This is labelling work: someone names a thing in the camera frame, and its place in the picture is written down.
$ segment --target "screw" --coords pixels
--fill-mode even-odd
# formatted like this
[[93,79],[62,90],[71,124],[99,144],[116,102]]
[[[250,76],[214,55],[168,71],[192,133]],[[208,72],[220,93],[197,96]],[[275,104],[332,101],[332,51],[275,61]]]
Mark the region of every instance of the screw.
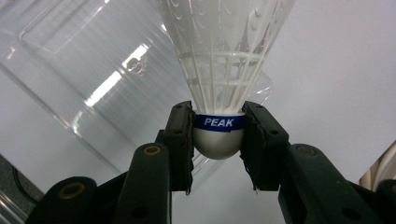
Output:
[[310,148],[310,147],[297,147],[297,150],[305,155],[305,156],[315,156],[317,155],[317,152],[315,152],[314,149]]

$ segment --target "shuttlecock cork base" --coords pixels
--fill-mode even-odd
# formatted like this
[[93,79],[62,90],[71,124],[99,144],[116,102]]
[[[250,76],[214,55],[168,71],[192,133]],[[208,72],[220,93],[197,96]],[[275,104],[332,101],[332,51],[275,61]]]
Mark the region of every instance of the shuttlecock cork base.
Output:
[[233,156],[241,147],[245,129],[245,114],[196,114],[192,142],[197,150],[213,160]]

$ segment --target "shuttlecock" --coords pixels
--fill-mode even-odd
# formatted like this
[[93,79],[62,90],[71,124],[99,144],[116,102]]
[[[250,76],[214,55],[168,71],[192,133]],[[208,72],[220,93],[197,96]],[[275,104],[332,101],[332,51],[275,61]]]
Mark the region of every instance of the shuttlecock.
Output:
[[240,111],[294,0],[158,0],[197,106],[192,139],[210,159],[231,157]]

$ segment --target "blue band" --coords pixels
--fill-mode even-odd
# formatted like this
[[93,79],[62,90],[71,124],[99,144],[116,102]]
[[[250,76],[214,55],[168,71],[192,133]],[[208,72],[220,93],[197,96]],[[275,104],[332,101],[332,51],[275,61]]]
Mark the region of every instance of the blue band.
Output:
[[194,127],[212,132],[230,133],[245,128],[245,115],[213,116],[197,114],[195,115]]

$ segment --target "screw hole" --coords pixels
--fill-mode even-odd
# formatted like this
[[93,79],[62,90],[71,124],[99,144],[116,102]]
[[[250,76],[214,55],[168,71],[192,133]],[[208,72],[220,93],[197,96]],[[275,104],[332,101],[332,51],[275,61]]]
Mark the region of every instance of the screw hole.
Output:
[[354,221],[361,220],[361,215],[357,211],[350,208],[343,208],[343,215]]
[[68,199],[73,199],[77,197],[79,194],[81,194],[85,189],[85,185],[80,182],[74,182],[70,183],[59,191],[58,196],[61,199],[68,200]]
[[317,155],[315,150],[310,148],[310,147],[303,147],[303,146],[297,147],[297,151],[299,151],[301,154],[303,154],[305,156],[315,156],[315,155]]
[[144,206],[137,206],[132,210],[133,218],[142,218],[146,217],[149,214],[149,210]]
[[143,153],[147,156],[154,156],[161,152],[161,149],[156,146],[150,146],[143,149]]

